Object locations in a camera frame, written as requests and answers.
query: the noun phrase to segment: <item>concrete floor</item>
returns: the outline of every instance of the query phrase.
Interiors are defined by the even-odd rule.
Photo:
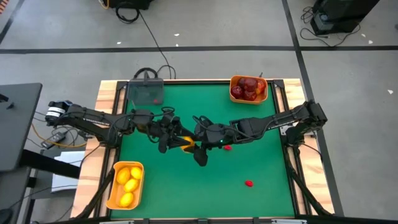
[[[0,16],[6,25],[18,1]],[[302,9],[314,0],[288,0],[296,33],[306,27]],[[398,45],[398,1],[381,0],[343,46]],[[163,47],[261,45],[293,47],[282,0],[163,0],[142,12]],[[25,0],[3,49],[155,47],[143,21],[126,25],[97,0]],[[331,35],[331,44],[343,35]],[[298,38],[301,46],[322,46]],[[229,78],[235,74],[301,78],[294,51],[166,52],[178,78]],[[325,138],[343,210],[349,217],[398,219],[398,50],[302,52],[315,99],[328,119]],[[51,100],[94,107],[101,80],[130,79],[142,67],[164,64],[158,52],[0,54],[0,84],[41,82],[38,111]],[[163,78],[168,73],[160,74]],[[36,123],[39,132],[50,128]],[[39,141],[32,133],[29,137]],[[26,148],[38,150],[27,143]],[[39,200],[32,220],[61,217],[71,198]]]

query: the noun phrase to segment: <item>yellow egg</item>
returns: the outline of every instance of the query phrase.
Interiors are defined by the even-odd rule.
[[[119,184],[125,184],[130,179],[130,169],[125,167],[118,172],[118,176],[116,177],[116,181]]]
[[[133,167],[131,169],[131,175],[133,178],[139,180],[142,178],[142,170],[138,167]]]
[[[138,187],[139,181],[136,179],[131,179],[127,181],[126,184],[124,184],[124,191],[125,192],[132,192],[133,190],[136,190]]]
[[[119,206],[125,208],[131,204],[133,199],[134,199],[134,195],[132,193],[125,193],[120,198]]]

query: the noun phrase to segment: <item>green table surface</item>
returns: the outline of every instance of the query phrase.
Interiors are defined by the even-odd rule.
[[[228,85],[165,85],[162,106],[173,106],[182,124],[194,130],[193,115],[214,123],[275,114],[270,86],[261,105],[233,103]],[[161,113],[162,106],[139,106]],[[180,148],[161,154],[145,134],[123,137],[120,161],[138,161],[145,177],[141,203],[134,210],[112,210],[111,218],[226,218],[294,216],[282,145],[277,129],[232,151],[208,151],[200,167]],[[244,182],[251,180],[254,187]]]

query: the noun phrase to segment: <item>orange bowl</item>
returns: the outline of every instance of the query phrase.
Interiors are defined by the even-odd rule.
[[[138,188],[136,190],[132,191],[134,198],[133,198],[131,204],[127,207],[120,207],[119,201],[120,201],[120,198],[125,194],[125,191],[123,189],[124,186],[119,184],[116,181],[116,177],[117,177],[119,171],[125,167],[128,167],[130,170],[133,167],[140,168],[142,170],[142,177],[139,180]],[[109,200],[106,202],[106,206],[109,209],[114,209],[114,210],[135,209],[141,202],[142,186],[144,185],[144,166],[140,162],[119,161],[113,165],[113,168],[114,168],[115,173],[114,173],[114,179],[113,179],[113,184],[112,184],[112,190],[111,190],[111,195],[109,196]]]
[[[266,84],[266,89],[264,90],[263,93],[258,94],[254,101],[236,99],[231,94],[231,89],[232,89],[233,86],[236,86],[238,84],[238,80],[240,78],[254,78],[256,80],[261,80],[261,81],[263,81]],[[249,76],[243,76],[243,75],[234,75],[231,78],[231,81],[229,83],[229,98],[232,100],[232,102],[235,102],[235,103],[247,103],[247,104],[252,104],[252,105],[259,105],[260,103],[262,103],[263,101],[265,101],[267,99],[267,97],[268,97],[267,93],[268,93],[268,83],[267,83],[267,80],[265,78],[249,77]]]

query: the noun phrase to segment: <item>yellow cable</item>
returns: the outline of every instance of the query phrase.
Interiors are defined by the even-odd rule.
[[[49,140],[43,138],[42,136],[40,136],[40,135],[38,134],[38,132],[36,131],[36,128],[35,128],[35,126],[34,126],[33,124],[32,124],[32,128],[33,128],[33,131],[36,133],[37,137],[39,137],[39,139],[41,139],[41,140],[43,140],[43,141],[45,141],[45,142],[54,144],[54,145],[56,145],[56,146],[69,147],[69,148],[76,148],[76,147],[85,146],[85,145],[87,144],[87,143],[84,143],[84,144],[80,144],[80,145],[78,145],[78,146],[68,146],[68,145],[64,145],[64,144],[59,144],[59,143],[56,143],[56,142],[52,142],[52,141],[49,141]]]
[[[101,0],[98,0],[98,2],[101,4],[101,7],[102,7],[103,9],[109,9],[109,0],[106,1],[107,6],[104,6],[104,4],[102,4]]]

